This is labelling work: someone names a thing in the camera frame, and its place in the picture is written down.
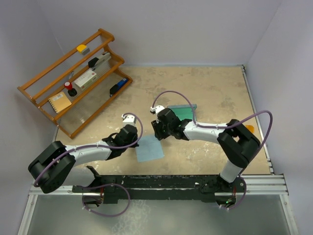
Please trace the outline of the grey glasses case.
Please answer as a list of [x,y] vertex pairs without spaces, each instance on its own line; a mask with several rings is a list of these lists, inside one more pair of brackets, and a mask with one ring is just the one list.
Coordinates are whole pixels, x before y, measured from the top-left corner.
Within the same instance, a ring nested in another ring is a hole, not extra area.
[[193,119],[192,108],[189,104],[187,105],[169,105],[167,108],[171,109],[175,115],[180,119]]

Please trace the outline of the blue cleaning cloth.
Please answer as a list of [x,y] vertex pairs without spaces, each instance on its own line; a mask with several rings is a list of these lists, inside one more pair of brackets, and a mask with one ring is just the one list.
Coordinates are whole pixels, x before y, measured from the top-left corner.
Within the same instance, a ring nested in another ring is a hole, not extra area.
[[139,163],[162,159],[164,157],[160,141],[154,135],[143,136],[135,148],[137,161]]

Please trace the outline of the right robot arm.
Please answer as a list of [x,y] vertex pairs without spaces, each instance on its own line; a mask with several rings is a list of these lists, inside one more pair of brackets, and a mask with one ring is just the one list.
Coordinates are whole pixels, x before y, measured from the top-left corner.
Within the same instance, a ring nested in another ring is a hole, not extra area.
[[169,136],[184,141],[206,141],[219,144],[228,160],[217,180],[218,188],[230,191],[235,186],[237,176],[249,165],[261,145],[243,124],[232,119],[229,123],[194,123],[192,119],[179,119],[173,110],[161,105],[151,107],[156,115],[152,121],[155,137],[160,141]]

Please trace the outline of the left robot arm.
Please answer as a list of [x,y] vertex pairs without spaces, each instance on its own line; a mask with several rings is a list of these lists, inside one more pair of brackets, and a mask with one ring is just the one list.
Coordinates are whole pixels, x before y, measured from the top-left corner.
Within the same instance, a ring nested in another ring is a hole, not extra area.
[[30,163],[28,171],[35,187],[51,193],[66,181],[75,166],[119,157],[127,148],[137,147],[137,139],[137,128],[127,124],[118,133],[92,144],[72,146],[54,141]]

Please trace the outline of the orange sunglasses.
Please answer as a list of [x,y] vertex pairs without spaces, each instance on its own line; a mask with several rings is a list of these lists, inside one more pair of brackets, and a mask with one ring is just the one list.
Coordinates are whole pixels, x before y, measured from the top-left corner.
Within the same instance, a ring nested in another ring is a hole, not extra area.
[[254,133],[255,128],[254,128],[253,125],[245,125],[245,127],[246,127],[251,133]]

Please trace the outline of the white green box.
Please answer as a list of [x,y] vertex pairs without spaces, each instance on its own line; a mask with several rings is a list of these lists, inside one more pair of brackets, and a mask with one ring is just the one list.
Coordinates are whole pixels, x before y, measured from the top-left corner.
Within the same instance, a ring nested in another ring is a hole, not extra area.
[[85,73],[74,80],[74,84],[81,90],[90,86],[97,79],[97,73],[92,69],[88,69]]

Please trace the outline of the red black stamp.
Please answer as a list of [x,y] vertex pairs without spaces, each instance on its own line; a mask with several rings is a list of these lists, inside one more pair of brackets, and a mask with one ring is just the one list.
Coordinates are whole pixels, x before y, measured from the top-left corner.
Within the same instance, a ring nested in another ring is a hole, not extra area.
[[73,87],[71,82],[65,82],[64,87],[67,89],[69,96],[74,97],[77,95],[76,89]]

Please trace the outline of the wooden shelf rack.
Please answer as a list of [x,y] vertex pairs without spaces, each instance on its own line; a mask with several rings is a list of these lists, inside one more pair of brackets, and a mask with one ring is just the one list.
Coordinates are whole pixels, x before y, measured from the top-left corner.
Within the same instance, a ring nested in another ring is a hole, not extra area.
[[[59,130],[69,138],[75,138],[133,81],[120,69],[125,62],[124,59],[109,47],[113,41],[114,36],[111,33],[101,28],[98,29],[81,43],[90,48],[88,54],[81,55],[76,48],[73,48],[34,78],[19,86],[18,90]],[[88,61],[105,51],[111,54],[110,59],[101,62],[94,68],[89,68]],[[74,80],[88,69],[97,73],[97,79],[90,86],[81,90],[76,87]],[[74,76],[69,79],[72,71],[74,71]],[[110,97],[110,88],[123,78],[127,78],[128,82]],[[65,82],[72,83],[77,91],[76,96],[69,96],[64,87]],[[72,104],[57,114],[48,99],[60,92],[64,92]]]

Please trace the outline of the brown spiral notebook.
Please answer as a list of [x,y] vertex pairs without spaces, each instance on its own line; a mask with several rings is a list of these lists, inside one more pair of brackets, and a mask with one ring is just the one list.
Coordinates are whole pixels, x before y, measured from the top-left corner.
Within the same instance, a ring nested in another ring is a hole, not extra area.
[[60,92],[55,96],[50,97],[48,102],[57,114],[72,104],[64,92]]

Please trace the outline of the black white stapler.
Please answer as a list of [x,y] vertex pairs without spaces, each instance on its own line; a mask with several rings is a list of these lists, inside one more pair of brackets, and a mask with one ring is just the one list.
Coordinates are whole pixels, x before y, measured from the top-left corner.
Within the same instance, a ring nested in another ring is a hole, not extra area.
[[91,60],[88,61],[88,67],[89,68],[94,68],[95,66],[97,66],[98,64],[100,64],[101,62],[110,59],[111,54],[107,51],[103,52],[101,55],[98,55],[94,58],[92,58]]

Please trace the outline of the metal binder clip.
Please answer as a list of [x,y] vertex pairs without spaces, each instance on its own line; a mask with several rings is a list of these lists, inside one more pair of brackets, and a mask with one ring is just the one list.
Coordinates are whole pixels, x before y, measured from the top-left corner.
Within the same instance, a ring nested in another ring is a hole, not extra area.
[[72,71],[69,75],[69,79],[71,79],[74,76],[74,71]]

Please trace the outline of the yellow grey eraser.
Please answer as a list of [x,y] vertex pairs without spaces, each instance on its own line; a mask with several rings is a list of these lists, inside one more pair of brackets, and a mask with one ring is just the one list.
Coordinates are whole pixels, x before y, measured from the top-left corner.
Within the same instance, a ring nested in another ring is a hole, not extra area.
[[83,45],[83,44],[80,44],[79,46],[77,46],[76,49],[81,55],[86,55],[90,52],[90,48],[87,45]]

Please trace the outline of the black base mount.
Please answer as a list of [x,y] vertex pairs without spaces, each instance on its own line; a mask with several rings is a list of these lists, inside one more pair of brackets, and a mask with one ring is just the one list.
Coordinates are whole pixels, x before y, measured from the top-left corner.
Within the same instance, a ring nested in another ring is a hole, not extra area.
[[246,193],[246,183],[237,177],[228,183],[219,175],[94,175],[87,186],[74,186],[75,193],[84,197],[98,194],[104,204],[119,200],[198,200],[227,207],[236,204],[238,193]]

